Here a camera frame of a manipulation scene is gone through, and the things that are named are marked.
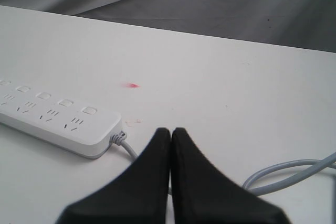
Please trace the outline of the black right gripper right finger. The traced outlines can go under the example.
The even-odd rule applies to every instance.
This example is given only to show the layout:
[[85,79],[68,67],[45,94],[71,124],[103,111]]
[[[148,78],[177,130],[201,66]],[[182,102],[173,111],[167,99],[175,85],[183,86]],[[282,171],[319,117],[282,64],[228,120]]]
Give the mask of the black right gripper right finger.
[[222,174],[184,128],[172,134],[171,184],[175,223],[290,223],[281,208]]

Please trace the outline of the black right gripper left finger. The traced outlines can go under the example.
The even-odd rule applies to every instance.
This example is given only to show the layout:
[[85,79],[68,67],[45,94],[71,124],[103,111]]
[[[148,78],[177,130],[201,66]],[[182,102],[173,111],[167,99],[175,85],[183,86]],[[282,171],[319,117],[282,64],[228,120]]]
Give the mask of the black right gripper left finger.
[[144,151],[116,179],[68,205],[57,223],[165,223],[171,135],[158,128]]

